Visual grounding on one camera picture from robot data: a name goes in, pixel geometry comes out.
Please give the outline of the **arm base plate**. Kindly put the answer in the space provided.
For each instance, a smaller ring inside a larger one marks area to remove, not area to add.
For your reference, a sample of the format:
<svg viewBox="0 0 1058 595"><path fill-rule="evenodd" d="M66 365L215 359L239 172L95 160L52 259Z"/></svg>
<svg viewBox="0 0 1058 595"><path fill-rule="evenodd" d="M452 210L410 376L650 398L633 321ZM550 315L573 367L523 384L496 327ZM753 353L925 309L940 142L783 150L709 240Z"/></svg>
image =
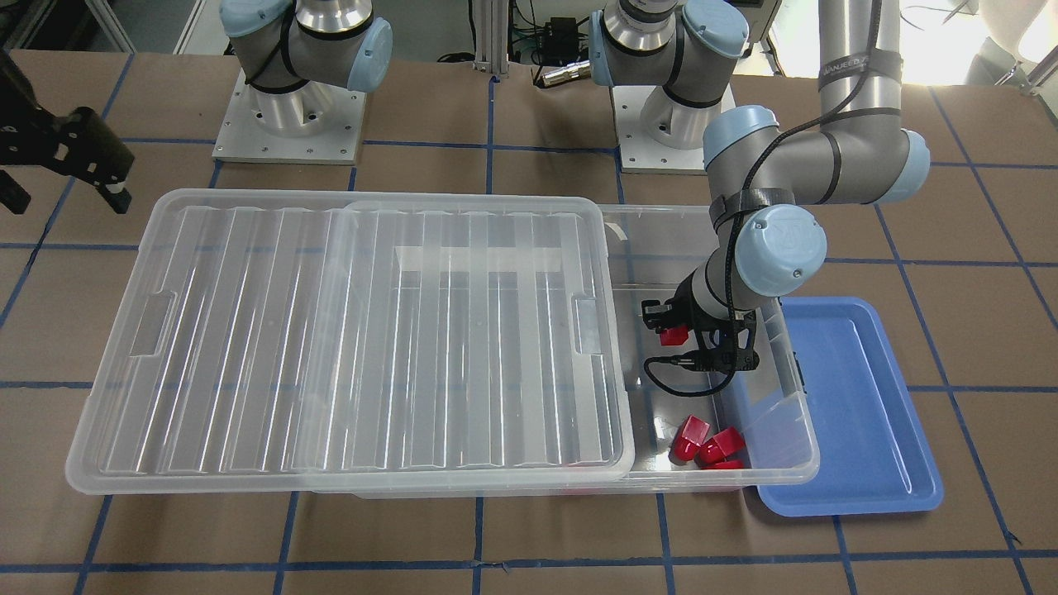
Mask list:
<svg viewBox="0 0 1058 595"><path fill-rule="evenodd" d="M227 163L355 165L367 98L314 82L269 94L239 73L212 157Z"/></svg>
<svg viewBox="0 0 1058 595"><path fill-rule="evenodd" d="M728 87L718 104L698 109L676 104L659 86L619 86L612 105L623 172L703 176L704 127L736 100Z"/></svg>

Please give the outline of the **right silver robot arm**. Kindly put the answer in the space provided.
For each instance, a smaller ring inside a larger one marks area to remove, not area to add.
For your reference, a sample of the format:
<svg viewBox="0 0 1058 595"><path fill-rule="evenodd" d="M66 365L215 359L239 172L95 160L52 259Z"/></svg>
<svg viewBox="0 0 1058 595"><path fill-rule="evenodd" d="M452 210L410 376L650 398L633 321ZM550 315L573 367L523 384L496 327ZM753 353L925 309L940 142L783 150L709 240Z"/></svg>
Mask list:
<svg viewBox="0 0 1058 595"><path fill-rule="evenodd" d="M393 60L393 28L369 1L223 1L219 17L241 77L214 151L234 163L352 164L365 100ZM117 214L135 155L89 107L45 110L2 57L1 162L79 179Z"/></svg>

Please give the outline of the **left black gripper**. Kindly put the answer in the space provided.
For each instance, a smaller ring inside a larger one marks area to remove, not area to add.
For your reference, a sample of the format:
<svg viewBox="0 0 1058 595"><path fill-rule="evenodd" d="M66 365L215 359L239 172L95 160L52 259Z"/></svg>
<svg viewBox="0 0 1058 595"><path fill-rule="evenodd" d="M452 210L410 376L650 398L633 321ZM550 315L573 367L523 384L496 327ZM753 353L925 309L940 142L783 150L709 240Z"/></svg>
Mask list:
<svg viewBox="0 0 1058 595"><path fill-rule="evenodd" d="M650 357L645 366L668 363L685 369L756 369L760 364L760 356L753 347L755 313L746 312L734 321L710 315L693 298L691 280L685 280L674 296L665 302L643 300L641 313L651 331L658 335L661 329L687 325L698 342L697 350Z"/></svg>

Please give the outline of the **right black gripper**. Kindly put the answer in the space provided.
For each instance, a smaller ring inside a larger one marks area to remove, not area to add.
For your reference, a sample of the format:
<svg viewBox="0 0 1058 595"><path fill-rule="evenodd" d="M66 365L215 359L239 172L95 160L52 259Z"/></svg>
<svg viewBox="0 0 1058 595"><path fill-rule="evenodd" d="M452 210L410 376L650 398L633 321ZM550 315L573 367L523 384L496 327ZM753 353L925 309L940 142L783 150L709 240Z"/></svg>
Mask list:
<svg viewBox="0 0 1058 595"><path fill-rule="evenodd" d="M1 60L2 164L36 165L98 185L116 214L127 214L131 195L127 177L135 155L90 107L67 116L49 112L30 80L7 55ZM31 195L8 172L0 172L1 206L23 215Z"/></svg>

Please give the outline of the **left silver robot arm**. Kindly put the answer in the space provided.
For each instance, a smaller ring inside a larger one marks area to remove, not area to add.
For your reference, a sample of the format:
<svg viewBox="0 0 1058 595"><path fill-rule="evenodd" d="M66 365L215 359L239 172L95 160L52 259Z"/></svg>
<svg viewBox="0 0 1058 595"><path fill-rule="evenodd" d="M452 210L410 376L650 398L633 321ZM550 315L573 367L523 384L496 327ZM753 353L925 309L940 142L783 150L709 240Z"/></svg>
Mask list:
<svg viewBox="0 0 1058 595"><path fill-rule="evenodd" d="M694 336L698 348L665 362L699 372L754 369L741 336L764 302L794 293L827 252L810 206L883 204L922 188L926 141L902 127L902 56L895 1L821 1L820 116L783 131L760 105L722 112L749 26L725 1L612 1L589 18L592 82L649 84L674 116L693 125L712 194L718 247L665 302L643 305L665 344Z"/></svg>

